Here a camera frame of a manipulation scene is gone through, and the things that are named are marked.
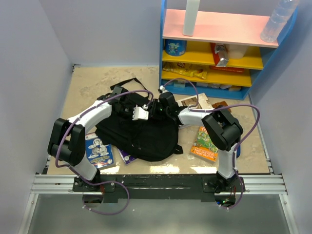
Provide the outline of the black student backpack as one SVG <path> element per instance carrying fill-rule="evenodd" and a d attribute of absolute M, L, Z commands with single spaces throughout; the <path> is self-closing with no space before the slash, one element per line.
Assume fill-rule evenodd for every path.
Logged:
<path fill-rule="evenodd" d="M 104 96 L 127 92 L 123 85 L 128 82 L 129 79 L 112 85 L 111 92 Z M 144 97 L 138 93 L 126 96 L 142 108 L 151 101 L 148 96 Z M 180 125 L 171 119 L 133 121 L 132 118 L 122 118 L 112 113 L 96 125 L 96 134 L 103 143 L 112 144 L 134 158 L 156 162 L 172 154 L 183 153 L 183 148 L 178 144 L 179 127 Z"/>

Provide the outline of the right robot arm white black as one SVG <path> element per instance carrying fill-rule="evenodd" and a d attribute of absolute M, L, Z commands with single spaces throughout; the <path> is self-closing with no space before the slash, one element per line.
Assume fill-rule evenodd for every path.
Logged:
<path fill-rule="evenodd" d="M 166 92 L 143 108 L 149 112 L 149 117 L 166 116 L 179 125 L 204 127 L 213 145 L 218 149 L 219 167 L 211 186 L 216 193 L 227 192 L 238 182 L 241 192 L 244 192 L 244 183 L 236 168 L 238 144 L 243 134 L 239 121 L 226 108 L 198 109 L 197 106 L 198 103 L 179 105 L 173 94 Z"/>

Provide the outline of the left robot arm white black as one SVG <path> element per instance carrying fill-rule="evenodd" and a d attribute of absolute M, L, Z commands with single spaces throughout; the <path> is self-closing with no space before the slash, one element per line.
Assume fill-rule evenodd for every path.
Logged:
<path fill-rule="evenodd" d="M 54 122 L 48 154 L 55 158 L 57 168 L 68 168 L 76 174 L 89 191 L 96 191 L 105 183 L 100 179 L 100 171 L 86 155 L 85 135 L 102 120 L 112 114 L 112 103 L 118 98 L 135 93 L 127 91 L 99 97 L 90 107 L 74 117 L 58 118 Z"/>

